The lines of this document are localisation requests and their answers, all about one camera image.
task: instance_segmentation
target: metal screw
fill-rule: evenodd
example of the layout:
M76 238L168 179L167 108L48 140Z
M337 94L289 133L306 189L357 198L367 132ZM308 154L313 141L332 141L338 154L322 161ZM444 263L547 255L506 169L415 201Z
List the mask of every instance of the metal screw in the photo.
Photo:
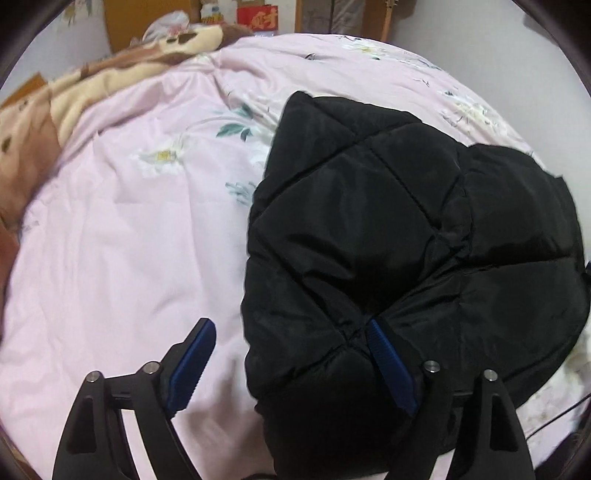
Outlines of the metal screw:
M90 383L94 383L100 378L100 376L101 376L101 373L95 370L94 372L90 372L86 376L86 381L90 382Z
M487 368L484 370L484 378L486 378L489 382L495 382L499 378L499 375L494 370Z
M439 365L435 360L427 360L425 363L423 363L423 368L427 370L427 372L436 374L441 370L441 365Z
M152 375L152 374L155 374L159 368L160 368L160 364L158 362L148 362L147 364L145 364L142 367L142 370L144 371L144 373L147 373L148 375Z

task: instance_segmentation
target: plastic bag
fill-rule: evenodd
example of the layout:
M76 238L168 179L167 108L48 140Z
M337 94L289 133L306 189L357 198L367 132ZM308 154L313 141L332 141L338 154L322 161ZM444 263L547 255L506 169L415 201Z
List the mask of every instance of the plastic bag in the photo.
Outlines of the plastic bag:
M160 38L177 35L189 28L189 16L182 10L177 10L160 17L146 30L142 41L154 41Z

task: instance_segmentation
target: wooden cabinet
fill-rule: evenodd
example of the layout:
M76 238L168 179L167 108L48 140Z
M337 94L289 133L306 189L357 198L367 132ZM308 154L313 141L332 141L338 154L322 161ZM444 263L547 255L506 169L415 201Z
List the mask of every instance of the wooden cabinet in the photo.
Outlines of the wooden cabinet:
M398 0L297 0L295 31L359 35L387 41L392 10L397 3ZM347 17L349 21L343 24L343 19Z
M392 10L397 3L398 0L365 0L361 36L387 42Z

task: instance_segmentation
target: blue gripper pad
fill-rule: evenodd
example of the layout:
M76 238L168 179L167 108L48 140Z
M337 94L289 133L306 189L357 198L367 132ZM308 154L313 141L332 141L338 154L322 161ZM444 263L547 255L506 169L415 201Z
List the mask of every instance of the blue gripper pad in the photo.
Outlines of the blue gripper pad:
M178 411L187 408L215 344L216 326L209 319L201 319L189 337L183 343L175 345L165 356L163 362L169 354L178 362L170 374L166 389L165 410L171 418Z
M396 405L413 416L417 409L414 396L414 382L407 368L396 353L378 322L371 320L367 326L369 350L378 364L378 368Z

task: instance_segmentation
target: green leaf print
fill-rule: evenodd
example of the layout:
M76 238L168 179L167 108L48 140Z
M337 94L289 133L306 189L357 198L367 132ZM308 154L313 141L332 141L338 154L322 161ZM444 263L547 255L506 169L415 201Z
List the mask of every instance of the green leaf print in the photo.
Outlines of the green leaf print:
M245 103L242 104L240 108L234 110L234 113L240 115L243 118L250 118L251 120L255 118L255 114L252 109Z
M243 142L245 142L245 141L246 141L246 139L247 139L248 137L251 137L251 136L252 136L252 132L251 132L251 129L250 129L250 128L244 129L244 130L242 131L242 133L240 134L240 138L242 138L242 141L243 141Z
M230 137L231 135L238 135L244 129L241 124L226 124L221 127L216 137Z

